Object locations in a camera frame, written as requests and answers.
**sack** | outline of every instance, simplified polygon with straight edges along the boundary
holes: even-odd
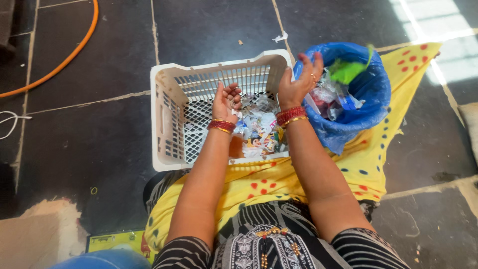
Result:
[[[366,64],[369,50],[354,43],[333,42],[315,45],[307,49],[307,55],[313,61],[314,52],[320,52],[324,66],[330,66],[336,58],[347,62]],[[298,79],[302,72],[302,62],[294,66],[294,76]],[[340,155],[345,143],[353,139],[359,131],[370,129],[380,123],[388,114],[391,86],[387,72],[383,68],[379,54],[374,51],[369,67],[349,84],[349,93],[365,104],[358,110],[344,110],[337,120],[332,122],[317,114],[305,101],[305,111],[309,122],[323,146]]]

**woman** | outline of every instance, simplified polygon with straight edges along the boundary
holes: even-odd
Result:
[[[308,204],[290,200],[246,206],[215,234],[229,128],[238,121],[231,109],[241,106],[237,83],[225,88],[219,83],[209,133],[183,185],[153,268],[408,268],[375,233],[306,120],[300,106],[324,66],[319,53],[314,64],[304,54],[298,57],[304,64],[302,74],[291,82],[292,70],[285,70],[278,91],[282,112],[277,116],[286,128],[293,167]]]

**orange hose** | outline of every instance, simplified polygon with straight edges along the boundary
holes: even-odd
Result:
[[[93,34],[93,32],[95,30],[96,23],[98,22],[98,0],[93,0],[93,7],[94,7],[93,21],[91,22],[90,28],[88,29],[88,33],[85,35],[85,37],[80,42],[78,47],[76,47],[76,49],[63,61],[63,63],[61,63],[59,66],[57,66],[55,69],[53,69],[53,71],[51,71],[48,75],[46,75],[43,78],[35,81],[32,84],[29,84],[29,85],[27,85],[23,88],[18,89],[18,90],[12,90],[12,91],[0,94],[0,98],[7,97],[7,96],[10,96],[10,95],[14,95],[14,94],[17,94],[17,93],[21,93],[21,92],[24,92],[24,91],[28,91],[29,89],[35,88],[36,86],[38,86],[38,85],[42,84],[43,82],[49,80],[54,75],[58,74],[58,72],[60,72],[63,68],[65,68],[65,66],[68,65],[71,62],[71,60],[73,60],[73,58],[75,58],[78,55],[78,53],[81,51],[81,49],[86,45],[86,43],[88,42],[88,40],[90,39],[91,35]]]

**green plastic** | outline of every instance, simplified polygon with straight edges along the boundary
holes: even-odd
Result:
[[[367,45],[369,48],[369,61],[366,64],[354,62],[344,62],[340,59],[335,59],[335,62],[328,68],[330,72],[330,79],[338,81],[344,85],[348,85],[360,73],[367,70],[370,61],[372,60],[373,46]]]

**white plastic basket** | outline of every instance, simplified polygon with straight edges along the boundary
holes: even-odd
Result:
[[[195,67],[177,64],[151,69],[152,163],[156,171],[191,168],[201,150],[217,82],[237,82],[242,94],[268,94],[277,100],[277,87],[287,66],[284,49],[264,51],[253,59]],[[288,157],[281,152],[229,160],[229,164]]]

